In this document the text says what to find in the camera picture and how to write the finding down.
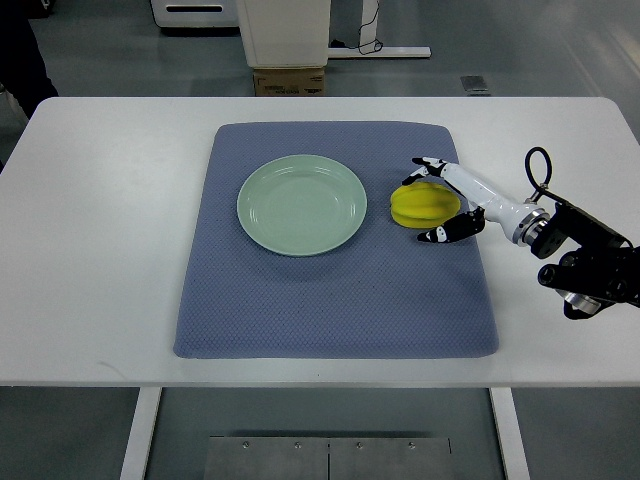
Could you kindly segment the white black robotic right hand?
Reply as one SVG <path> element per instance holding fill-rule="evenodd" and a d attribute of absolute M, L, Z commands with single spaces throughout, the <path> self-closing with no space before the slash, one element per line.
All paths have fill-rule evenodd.
<path fill-rule="evenodd" d="M 421 242 L 454 243 L 481 232 L 489 221 L 498 223 L 513 244 L 531 246 L 550 220 L 550 215 L 535 203 L 519 202 L 502 195 L 496 187 L 456 163 L 430 157 L 417 157 L 412 161 L 419 168 L 402 181 L 403 186 L 425 177 L 439 177 L 464 197 L 470 207 L 469 211 L 420 233 L 417 239 Z"/>

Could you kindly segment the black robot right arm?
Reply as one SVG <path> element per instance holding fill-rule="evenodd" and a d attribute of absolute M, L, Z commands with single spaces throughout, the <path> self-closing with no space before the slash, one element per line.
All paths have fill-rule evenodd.
<path fill-rule="evenodd" d="M 525 173 L 534 188 L 535 204 L 546 196 L 555 212 L 526 227 L 522 240 L 539 259 L 554 254 L 570 239 L 578 248 L 564 253 L 556 264 L 543 265 L 540 285 L 563 299 L 563 313 L 571 320 L 589 319 L 617 304 L 639 306 L 639 248 L 620 233 L 568 200 L 551 192 L 552 162 L 542 147 L 531 148 L 524 159 Z"/>

